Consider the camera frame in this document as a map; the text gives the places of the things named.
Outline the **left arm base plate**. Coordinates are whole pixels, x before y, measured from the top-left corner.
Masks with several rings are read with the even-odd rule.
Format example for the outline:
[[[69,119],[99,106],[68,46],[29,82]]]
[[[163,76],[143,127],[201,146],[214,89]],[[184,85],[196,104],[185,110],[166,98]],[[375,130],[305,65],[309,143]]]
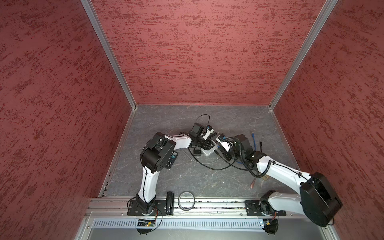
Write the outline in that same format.
[[[166,200],[154,200],[149,204],[132,200],[128,205],[128,216],[155,216],[156,214],[166,216]]]

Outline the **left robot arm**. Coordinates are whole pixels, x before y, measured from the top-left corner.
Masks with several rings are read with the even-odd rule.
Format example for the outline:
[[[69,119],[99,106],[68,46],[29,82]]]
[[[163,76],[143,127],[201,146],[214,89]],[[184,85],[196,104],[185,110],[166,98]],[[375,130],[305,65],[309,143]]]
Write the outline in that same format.
[[[160,171],[172,167],[178,157],[176,150],[192,147],[211,150],[214,147],[212,141],[214,132],[210,125],[194,123],[188,133],[166,135],[158,132],[146,143],[140,153],[143,178],[135,198],[142,214],[150,215],[155,209],[156,186]]]

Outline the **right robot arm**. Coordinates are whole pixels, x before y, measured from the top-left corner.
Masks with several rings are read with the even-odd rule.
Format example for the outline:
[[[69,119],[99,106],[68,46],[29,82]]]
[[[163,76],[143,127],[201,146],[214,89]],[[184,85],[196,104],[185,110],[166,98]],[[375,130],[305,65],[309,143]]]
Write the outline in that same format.
[[[263,215],[272,216],[280,211],[288,211],[306,216],[320,227],[334,222],[343,203],[323,174],[309,174],[284,165],[262,151],[254,150],[244,135],[229,138],[219,135],[217,142],[235,160],[240,161],[255,179],[269,176],[294,191],[284,194],[271,190],[264,194],[258,207]]]

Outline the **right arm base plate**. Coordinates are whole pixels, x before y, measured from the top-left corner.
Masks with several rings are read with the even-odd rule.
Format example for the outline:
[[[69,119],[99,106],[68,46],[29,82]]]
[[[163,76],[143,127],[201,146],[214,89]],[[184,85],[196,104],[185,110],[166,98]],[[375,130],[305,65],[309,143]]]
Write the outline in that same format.
[[[285,211],[274,210],[266,201],[247,200],[245,209],[248,217],[285,217]]]

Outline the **white small network switch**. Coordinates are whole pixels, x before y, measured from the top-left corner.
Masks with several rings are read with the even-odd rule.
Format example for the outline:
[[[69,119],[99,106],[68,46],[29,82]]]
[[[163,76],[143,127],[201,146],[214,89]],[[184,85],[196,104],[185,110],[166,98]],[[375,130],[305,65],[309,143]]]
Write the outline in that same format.
[[[205,149],[201,148],[201,152],[203,153],[203,155],[204,155],[205,157],[208,157],[208,156],[210,156],[212,153],[214,153],[217,149],[218,149],[217,144],[213,143],[212,147],[211,147],[210,149],[208,149],[208,150],[205,150]]]

